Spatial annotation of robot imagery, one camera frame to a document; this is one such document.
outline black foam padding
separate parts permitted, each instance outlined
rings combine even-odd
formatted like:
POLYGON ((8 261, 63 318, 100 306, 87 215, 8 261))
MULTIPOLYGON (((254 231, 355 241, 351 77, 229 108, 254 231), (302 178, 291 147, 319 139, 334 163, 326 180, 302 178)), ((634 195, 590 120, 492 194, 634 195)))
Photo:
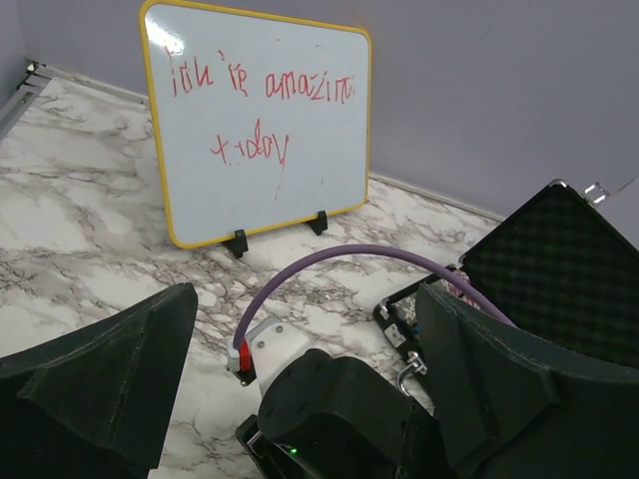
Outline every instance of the black foam padding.
POLYGON ((191 284, 0 358, 0 478, 144 479, 195 324, 191 284))
POLYGON ((463 270, 522 329, 639 367, 639 251, 570 188, 542 190, 466 254, 463 270))

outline baseboard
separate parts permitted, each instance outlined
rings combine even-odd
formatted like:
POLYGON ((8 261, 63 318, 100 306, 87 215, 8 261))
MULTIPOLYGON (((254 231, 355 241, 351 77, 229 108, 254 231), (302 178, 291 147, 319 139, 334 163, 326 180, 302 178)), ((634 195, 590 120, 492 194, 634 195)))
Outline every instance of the baseboard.
POLYGON ((108 83, 99 82, 98 80, 94 80, 93 78, 86 77, 76 72, 70 72, 62 68, 52 67, 49 65, 39 65, 36 73, 43 76, 48 76, 49 78, 63 78, 65 80, 69 80, 71 82, 93 88, 94 90, 98 90, 100 92, 115 95, 119 98, 130 100, 135 103, 140 103, 142 105, 149 105, 149 97, 147 95, 132 92, 131 90, 127 90, 125 88, 114 87, 113 85, 109 85, 108 83))
POLYGON ((34 70, 32 64, 27 67, 24 79, 16 86, 16 92, 0 108, 0 141, 20 120, 20 117, 49 83, 50 77, 41 76, 34 70))
POLYGON ((487 218, 489 220, 494 220, 496 222, 503 222, 505 220, 505 217, 502 215, 498 215, 497 213, 490 212, 489 210, 485 210, 483 208, 478 208, 473 205, 469 205, 461 200, 456 200, 455 198, 442 195, 441 193, 433 192, 431 190, 427 190, 421 187, 416 187, 414 185, 401 182, 400 180, 394 180, 393 178, 389 178, 384 175, 371 173, 370 177, 379 182, 386 183, 387 185, 390 185, 392 187, 396 187, 396 188, 399 188, 400 190, 404 190, 405 192, 414 193, 421 197, 428 198, 429 200, 433 200, 438 203, 448 205, 450 207, 455 207, 465 212, 473 213, 474 215, 487 218))

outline whiteboard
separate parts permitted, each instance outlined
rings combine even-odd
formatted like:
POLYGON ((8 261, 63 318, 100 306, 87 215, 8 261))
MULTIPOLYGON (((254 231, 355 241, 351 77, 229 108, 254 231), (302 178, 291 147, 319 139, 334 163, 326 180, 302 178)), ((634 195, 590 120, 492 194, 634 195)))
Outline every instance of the whiteboard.
POLYGON ((197 247, 366 200, 363 30, 179 0, 140 11, 172 241, 197 247))

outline black carrying case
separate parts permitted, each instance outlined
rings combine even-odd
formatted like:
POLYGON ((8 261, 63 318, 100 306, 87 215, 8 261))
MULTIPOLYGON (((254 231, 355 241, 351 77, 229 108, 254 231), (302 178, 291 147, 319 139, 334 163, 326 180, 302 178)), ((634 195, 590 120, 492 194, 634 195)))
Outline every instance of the black carrying case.
POLYGON ((639 477, 628 455, 639 442, 639 251, 556 181, 470 249, 458 272, 520 329, 486 332, 496 321, 435 275, 373 312, 401 356, 417 351, 429 368, 416 378, 435 403, 450 466, 477 478, 606 477, 606 467, 607 477, 639 477), (506 352, 484 347, 489 337, 506 352), (535 367, 521 365, 531 357, 535 367))

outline yellow whiteboard frame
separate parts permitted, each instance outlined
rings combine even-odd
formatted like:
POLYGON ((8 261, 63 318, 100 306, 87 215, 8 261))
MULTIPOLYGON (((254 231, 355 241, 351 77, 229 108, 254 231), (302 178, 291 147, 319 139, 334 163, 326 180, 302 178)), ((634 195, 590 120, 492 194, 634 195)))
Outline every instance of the yellow whiteboard frame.
MULTIPOLYGON (((264 20, 275 20, 278 22, 286 22, 286 23, 296 23, 299 25, 308 25, 311 27, 321 27, 328 28, 332 30, 340 30, 342 32, 350 32, 350 33, 358 33, 363 35, 368 43, 368 98, 367 98, 367 112, 366 112, 366 171, 364 177, 364 195, 363 200, 358 205, 348 208, 342 208, 340 210, 334 210, 331 212, 326 212, 328 216, 338 215, 340 213, 351 212, 360 208, 363 204, 366 203, 368 199, 368 175, 369 175, 369 162, 370 162, 370 111, 371 111, 371 97, 372 97, 372 42, 370 41, 370 36, 368 32, 361 28, 355 27, 345 27, 342 25, 333 25, 330 23, 322 23, 316 22, 313 20, 305 20, 301 18, 293 18, 293 17, 284 17, 281 15, 272 15, 270 13, 261 13, 254 12, 250 10, 241 10, 236 8, 229 7, 219 7, 216 5, 207 5, 202 3, 190 2, 187 0, 147 0, 142 7, 140 8, 139 14, 139 23, 140 23, 140 36, 142 39, 142 53, 144 56, 144 68, 147 74, 147 86, 149 88, 149 104, 151 106, 151 121, 153 124, 153 131, 155 134, 155 142, 156 142, 156 153, 158 155, 158 165, 160 169, 160 179, 162 182, 162 195, 164 197, 164 207, 165 207, 165 215, 167 217, 167 225, 169 227, 169 237, 173 244, 177 247, 181 247, 183 249, 192 249, 195 247, 206 246, 209 244, 215 244, 218 242, 232 240, 234 235, 227 235, 225 237, 208 239, 206 241, 194 242, 194 243, 184 243, 181 242, 175 232, 175 227, 173 223, 173 215, 171 212, 171 199, 169 197, 169 181, 167 178, 167 171, 165 166, 164 159, 164 150, 162 146, 162 132, 160 131, 160 122, 158 115, 158 105, 155 93, 155 84, 153 80, 153 69, 151 67, 151 53, 149 46, 149 35, 147 34, 146 27, 146 16, 147 12, 154 5, 173 5, 177 7, 191 8, 196 10, 206 10, 211 12, 219 12, 219 13, 228 13, 232 15, 241 15, 245 17, 253 17, 253 18, 261 18, 264 20)), ((312 215, 310 217, 300 218, 298 220, 292 220, 289 222, 279 223, 275 225, 271 225, 269 227, 256 228, 253 230, 246 231, 247 235, 254 235, 257 233, 263 233, 270 230, 276 230, 278 228, 289 227, 292 225, 298 225, 300 223, 308 222, 310 220, 314 220, 317 215, 312 215)))

